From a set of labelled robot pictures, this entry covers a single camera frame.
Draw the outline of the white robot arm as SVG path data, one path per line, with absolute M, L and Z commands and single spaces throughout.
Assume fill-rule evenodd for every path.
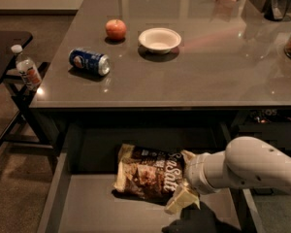
M 273 187 L 291 195 L 291 157 L 257 138 L 235 138 L 216 153 L 181 154 L 183 179 L 165 206 L 170 215 L 223 188 Z

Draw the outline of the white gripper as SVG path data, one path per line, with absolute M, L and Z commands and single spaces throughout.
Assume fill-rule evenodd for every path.
M 164 211 L 170 215 L 179 213 L 192 204 L 200 208 L 200 194 L 215 193 L 227 186 L 223 151 L 195 154 L 182 150 L 180 153 L 185 162 L 183 176 L 187 182 L 181 183 L 167 202 Z

